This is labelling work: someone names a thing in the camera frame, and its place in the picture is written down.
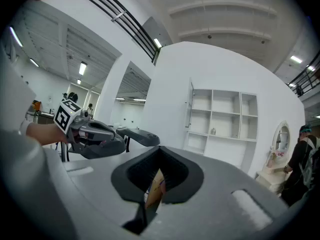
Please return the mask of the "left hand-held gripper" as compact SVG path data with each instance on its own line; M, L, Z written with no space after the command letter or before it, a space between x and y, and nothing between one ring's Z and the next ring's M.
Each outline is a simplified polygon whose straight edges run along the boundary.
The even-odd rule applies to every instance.
M112 127L91 119L70 99L60 102L53 121L65 134L72 152L86 159L115 156L126 150L124 139Z

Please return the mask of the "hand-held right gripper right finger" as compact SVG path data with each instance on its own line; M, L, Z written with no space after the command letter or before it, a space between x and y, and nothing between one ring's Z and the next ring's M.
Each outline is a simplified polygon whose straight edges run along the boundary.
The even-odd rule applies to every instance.
M198 191L186 202L162 204L141 233L147 240L262 240L288 206L237 167L167 147L203 172Z

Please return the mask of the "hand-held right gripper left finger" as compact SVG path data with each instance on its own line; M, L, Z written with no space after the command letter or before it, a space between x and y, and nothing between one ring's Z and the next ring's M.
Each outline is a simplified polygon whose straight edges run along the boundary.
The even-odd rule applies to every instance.
M112 183L115 168L152 151L155 148L63 163L56 150L44 149L49 179L63 212L55 223L57 239L160 240L162 221L159 216L141 233L132 232L143 216L142 206L124 200Z

